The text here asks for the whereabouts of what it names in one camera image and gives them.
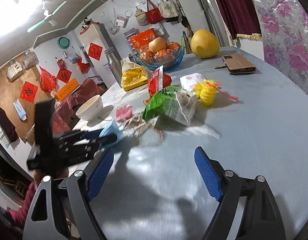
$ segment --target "ceiling fan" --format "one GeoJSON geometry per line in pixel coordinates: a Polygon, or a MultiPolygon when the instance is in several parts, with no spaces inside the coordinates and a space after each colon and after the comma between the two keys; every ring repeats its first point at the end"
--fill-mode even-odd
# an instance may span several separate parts
{"type": "Polygon", "coordinates": [[[41,26],[44,22],[48,21],[53,27],[55,25],[57,25],[57,22],[54,21],[51,17],[56,14],[56,12],[66,3],[66,1],[62,2],[62,4],[60,6],[58,6],[52,14],[49,14],[48,13],[48,10],[45,6],[45,1],[42,1],[42,4],[43,4],[43,10],[44,10],[44,16],[45,18],[43,20],[41,20],[39,23],[36,23],[35,25],[33,25],[32,27],[28,28],[27,29],[27,32],[30,33],[32,32],[33,30],[35,30],[36,28],[38,28],[39,26],[41,26]]]}

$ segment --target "red box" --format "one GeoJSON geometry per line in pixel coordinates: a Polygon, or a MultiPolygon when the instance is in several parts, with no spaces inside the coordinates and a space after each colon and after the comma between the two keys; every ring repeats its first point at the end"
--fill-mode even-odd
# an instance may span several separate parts
{"type": "Polygon", "coordinates": [[[155,40],[156,38],[157,35],[155,33],[155,30],[151,28],[130,37],[130,40],[134,48],[140,50],[141,47],[147,46],[151,41],[155,40]]]}

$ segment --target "metal bottle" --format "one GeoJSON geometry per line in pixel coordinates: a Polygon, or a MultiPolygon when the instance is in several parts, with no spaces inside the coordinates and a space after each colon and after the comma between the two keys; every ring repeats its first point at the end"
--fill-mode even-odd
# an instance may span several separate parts
{"type": "Polygon", "coordinates": [[[121,61],[115,56],[115,49],[113,47],[109,47],[104,51],[107,61],[109,62],[110,70],[112,71],[118,85],[121,87],[122,80],[122,65],[121,61]]]}

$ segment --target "white refrigerator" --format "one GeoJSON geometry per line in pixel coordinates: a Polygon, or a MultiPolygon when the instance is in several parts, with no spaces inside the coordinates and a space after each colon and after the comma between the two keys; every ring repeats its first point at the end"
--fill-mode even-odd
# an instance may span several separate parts
{"type": "MultiPolygon", "coordinates": [[[[95,70],[101,76],[107,88],[110,88],[115,84],[116,79],[110,71],[104,51],[109,47],[113,47],[115,50],[116,48],[107,30],[105,29],[104,24],[91,24],[88,30],[79,36],[79,39],[87,53],[91,43],[99,45],[103,48],[100,60],[97,60],[93,57],[90,57],[90,59],[95,67],[95,70]]],[[[117,51],[115,52],[115,56],[121,60],[121,57],[117,51]]]]}

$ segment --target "floral bedspread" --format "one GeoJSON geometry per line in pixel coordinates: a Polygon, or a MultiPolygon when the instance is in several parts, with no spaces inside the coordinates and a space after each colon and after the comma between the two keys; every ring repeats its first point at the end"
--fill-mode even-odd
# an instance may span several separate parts
{"type": "Polygon", "coordinates": [[[265,61],[308,95],[308,15],[298,0],[253,0],[265,61]]]}

